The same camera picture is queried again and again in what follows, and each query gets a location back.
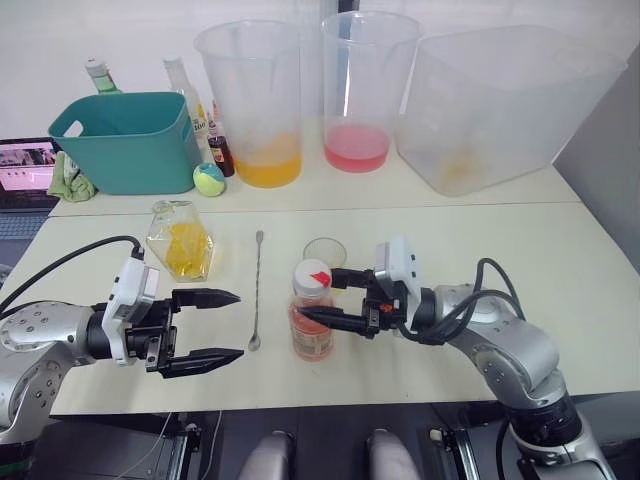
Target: teal plastic basket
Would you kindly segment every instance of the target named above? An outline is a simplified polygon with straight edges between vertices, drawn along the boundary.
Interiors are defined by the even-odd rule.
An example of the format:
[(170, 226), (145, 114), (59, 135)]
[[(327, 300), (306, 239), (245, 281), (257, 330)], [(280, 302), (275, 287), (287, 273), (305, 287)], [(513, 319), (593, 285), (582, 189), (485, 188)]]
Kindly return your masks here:
[[(82, 133), (65, 137), (74, 122)], [(179, 93), (81, 98), (51, 124), (49, 135), (104, 193), (181, 193), (194, 186), (200, 152)]]

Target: laptop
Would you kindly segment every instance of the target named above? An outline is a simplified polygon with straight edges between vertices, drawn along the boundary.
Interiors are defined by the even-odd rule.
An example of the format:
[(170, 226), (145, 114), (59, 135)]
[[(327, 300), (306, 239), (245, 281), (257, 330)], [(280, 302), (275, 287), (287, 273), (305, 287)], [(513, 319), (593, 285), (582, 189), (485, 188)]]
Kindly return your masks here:
[(58, 202), (47, 189), (59, 151), (48, 137), (0, 140), (0, 264), (15, 265)]

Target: green cloth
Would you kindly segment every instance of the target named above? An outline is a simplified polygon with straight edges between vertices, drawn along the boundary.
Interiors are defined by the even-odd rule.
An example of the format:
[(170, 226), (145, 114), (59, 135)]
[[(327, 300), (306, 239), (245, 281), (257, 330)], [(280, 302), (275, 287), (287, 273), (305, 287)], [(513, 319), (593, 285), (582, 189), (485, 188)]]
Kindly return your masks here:
[(78, 167), (73, 164), (66, 153), (58, 152), (51, 185), (49, 185), (47, 193), (68, 202), (84, 202), (96, 194), (96, 187), (78, 170)]

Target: tennis ball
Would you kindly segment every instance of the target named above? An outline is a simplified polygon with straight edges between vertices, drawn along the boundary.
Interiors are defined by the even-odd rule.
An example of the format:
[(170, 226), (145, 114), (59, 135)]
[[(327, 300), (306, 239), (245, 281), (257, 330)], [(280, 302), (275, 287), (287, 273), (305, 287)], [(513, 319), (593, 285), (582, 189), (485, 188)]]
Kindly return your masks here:
[(193, 183), (207, 197), (217, 197), (224, 192), (224, 175), (215, 163), (201, 163), (193, 171)]

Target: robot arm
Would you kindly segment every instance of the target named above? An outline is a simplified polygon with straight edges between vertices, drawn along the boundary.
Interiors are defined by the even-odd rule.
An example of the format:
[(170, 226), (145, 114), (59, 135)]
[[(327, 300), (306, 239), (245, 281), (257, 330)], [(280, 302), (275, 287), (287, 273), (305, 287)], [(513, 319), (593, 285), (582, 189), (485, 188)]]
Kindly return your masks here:
[[(422, 344), (449, 343), (471, 360), (504, 405), (510, 432), (523, 454), (519, 462), (523, 478), (615, 480), (588, 423), (567, 393), (557, 369), (555, 344), (524, 321), (506, 275), (511, 296), (480, 291), (481, 275), (475, 286), (432, 290), (418, 286), (415, 261), (406, 239), (398, 237), (377, 247), (374, 270), (332, 270), (334, 288), (366, 290), (361, 315), (333, 307), (298, 310), (330, 328), (367, 338), (397, 329)], [(514, 315), (508, 305), (520, 315)]]
[(244, 353), (208, 348), (175, 357), (174, 313), (186, 306), (218, 308), (240, 298), (196, 288), (154, 300), (158, 272), (139, 257), (126, 260), (106, 303), (41, 301), (0, 317), (0, 477), (28, 470), (35, 441), (72, 367), (106, 358), (126, 366), (141, 359), (148, 372), (173, 378), (209, 372)]

